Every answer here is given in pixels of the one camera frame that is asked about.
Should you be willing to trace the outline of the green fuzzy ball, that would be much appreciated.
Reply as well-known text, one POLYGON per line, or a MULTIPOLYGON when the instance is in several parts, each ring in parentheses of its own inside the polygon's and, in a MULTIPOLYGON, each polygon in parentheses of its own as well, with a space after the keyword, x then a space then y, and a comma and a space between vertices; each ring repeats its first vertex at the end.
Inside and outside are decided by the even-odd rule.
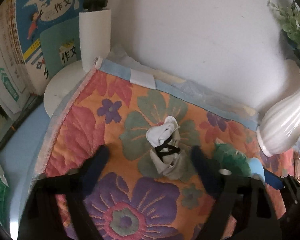
POLYGON ((215 141, 213 159, 218 161, 222 169, 229 170, 234 175, 250 176, 251 169, 248 164, 248 158, 231 144, 215 141))

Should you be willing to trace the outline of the blue cover book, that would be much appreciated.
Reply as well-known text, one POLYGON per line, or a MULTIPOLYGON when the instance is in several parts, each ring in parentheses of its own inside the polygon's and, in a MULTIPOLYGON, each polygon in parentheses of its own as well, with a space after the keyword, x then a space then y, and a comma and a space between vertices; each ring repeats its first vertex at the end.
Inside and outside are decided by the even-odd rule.
POLYGON ((42 70, 49 78, 40 35, 52 26, 78 16, 83 0, 12 0, 13 26, 17 28, 17 55, 30 70, 42 70))

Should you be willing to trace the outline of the stack of books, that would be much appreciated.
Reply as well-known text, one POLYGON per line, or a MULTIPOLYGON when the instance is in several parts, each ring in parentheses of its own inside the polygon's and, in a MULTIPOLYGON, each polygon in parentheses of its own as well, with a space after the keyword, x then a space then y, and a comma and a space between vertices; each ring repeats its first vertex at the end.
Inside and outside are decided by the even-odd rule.
POLYGON ((0 106, 12 121, 16 121, 30 97, 10 49, 8 38, 0 29, 0 106))

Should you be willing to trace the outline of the white lamp stand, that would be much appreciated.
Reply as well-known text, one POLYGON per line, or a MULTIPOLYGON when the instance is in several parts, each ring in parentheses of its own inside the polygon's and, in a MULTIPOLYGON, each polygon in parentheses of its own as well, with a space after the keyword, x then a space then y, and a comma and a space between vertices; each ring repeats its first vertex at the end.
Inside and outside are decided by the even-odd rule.
POLYGON ((63 98, 110 52, 111 10, 108 0, 84 0, 76 18, 42 32, 40 41, 47 70, 51 75, 43 97, 52 116, 63 98))

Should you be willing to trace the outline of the floral woven table cloth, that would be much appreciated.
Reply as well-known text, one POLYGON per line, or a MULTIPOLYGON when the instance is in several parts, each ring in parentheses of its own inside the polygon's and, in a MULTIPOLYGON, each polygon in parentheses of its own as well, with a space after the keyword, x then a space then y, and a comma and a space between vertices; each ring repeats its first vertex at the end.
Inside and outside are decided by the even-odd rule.
POLYGON ((179 124, 180 148, 194 145, 211 156, 215 140, 258 158, 278 176, 294 173, 293 151, 266 157, 255 124, 194 102, 174 87, 156 82, 148 89, 130 82, 130 69, 100 60, 58 107, 35 166, 48 177, 82 165, 101 145, 110 158, 87 210, 105 239, 195 239, 212 209, 193 166, 170 180, 158 174, 146 132, 168 116, 179 124))

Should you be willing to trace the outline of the blue artificial flowers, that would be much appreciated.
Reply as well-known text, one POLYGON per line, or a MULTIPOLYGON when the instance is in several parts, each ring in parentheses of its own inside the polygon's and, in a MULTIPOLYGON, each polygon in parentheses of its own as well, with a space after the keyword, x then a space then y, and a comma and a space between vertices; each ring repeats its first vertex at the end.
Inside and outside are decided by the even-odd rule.
POLYGON ((286 37, 289 46, 300 61, 300 7, 295 0, 289 6, 281 6, 271 0, 267 1, 281 30, 286 37))

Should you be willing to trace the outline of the white grey socks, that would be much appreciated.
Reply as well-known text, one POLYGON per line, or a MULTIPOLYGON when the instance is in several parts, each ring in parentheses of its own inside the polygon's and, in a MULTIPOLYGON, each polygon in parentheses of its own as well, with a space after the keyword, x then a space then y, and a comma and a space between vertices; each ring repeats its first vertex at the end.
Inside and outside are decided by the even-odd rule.
POLYGON ((150 158, 158 174, 170 180, 178 180, 186 171, 186 152, 179 147, 179 124, 173 116, 167 116, 160 126, 151 127, 146 133, 151 144, 150 158))

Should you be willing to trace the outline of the white ribbed ceramic vase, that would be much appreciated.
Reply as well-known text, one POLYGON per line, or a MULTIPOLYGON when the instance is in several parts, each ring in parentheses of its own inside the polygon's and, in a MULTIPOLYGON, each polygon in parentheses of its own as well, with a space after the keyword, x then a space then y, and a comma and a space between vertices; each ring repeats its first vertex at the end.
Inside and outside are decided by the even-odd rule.
POLYGON ((294 60, 284 63, 288 74, 283 87, 256 130, 258 144, 267 157, 291 149, 300 137, 300 67, 294 60))

